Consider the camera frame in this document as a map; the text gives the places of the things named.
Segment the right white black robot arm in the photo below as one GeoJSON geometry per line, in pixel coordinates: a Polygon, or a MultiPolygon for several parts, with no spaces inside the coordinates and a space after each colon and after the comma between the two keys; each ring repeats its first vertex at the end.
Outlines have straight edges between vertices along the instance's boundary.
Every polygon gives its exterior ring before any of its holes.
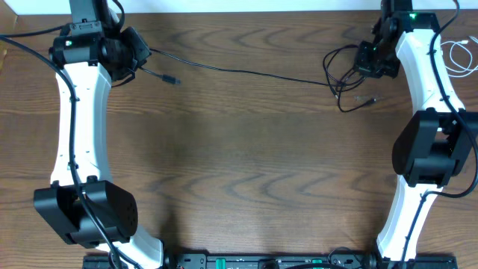
{"type": "Polygon", "coordinates": [[[358,47],[353,69],[365,77],[396,77],[403,69],[412,118],[396,139],[392,164],[397,187],[388,219],[367,268],[430,266],[417,256],[420,232],[432,204],[477,151],[477,113],[467,111],[451,84],[441,49],[443,27],[431,12],[383,10],[373,42],[358,47]]]}

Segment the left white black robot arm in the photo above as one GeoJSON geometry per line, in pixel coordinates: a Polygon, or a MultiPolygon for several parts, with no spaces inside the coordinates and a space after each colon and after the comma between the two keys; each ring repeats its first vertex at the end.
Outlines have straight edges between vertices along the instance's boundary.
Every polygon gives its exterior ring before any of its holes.
{"type": "Polygon", "coordinates": [[[56,37],[49,57],[60,71],[58,153],[50,186],[34,207],[66,244],[116,247],[127,268],[162,268],[164,246],[139,225],[136,201],[113,183],[108,164],[107,106],[113,82],[134,79],[151,55],[137,31],[92,22],[56,37]]]}

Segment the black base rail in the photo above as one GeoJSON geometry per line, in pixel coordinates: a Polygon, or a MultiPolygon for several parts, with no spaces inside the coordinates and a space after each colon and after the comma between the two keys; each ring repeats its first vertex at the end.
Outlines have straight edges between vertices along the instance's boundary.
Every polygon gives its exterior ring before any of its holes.
{"type": "MultiPolygon", "coordinates": [[[[165,258],[161,267],[184,269],[259,269],[259,268],[291,268],[299,265],[331,264],[341,268],[402,268],[399,262],[379,261],[372,255],[346,253],[345,250],[319,256],[221,256],[204,253],[184,253],[176,257],[165,258]]],[[[84,269],[112,268],[107,256],[85,256],[84,269]]],[[[446,268],[457,269],[454,256],[417,256],[404,264],[404,268],[446,268]]]]}

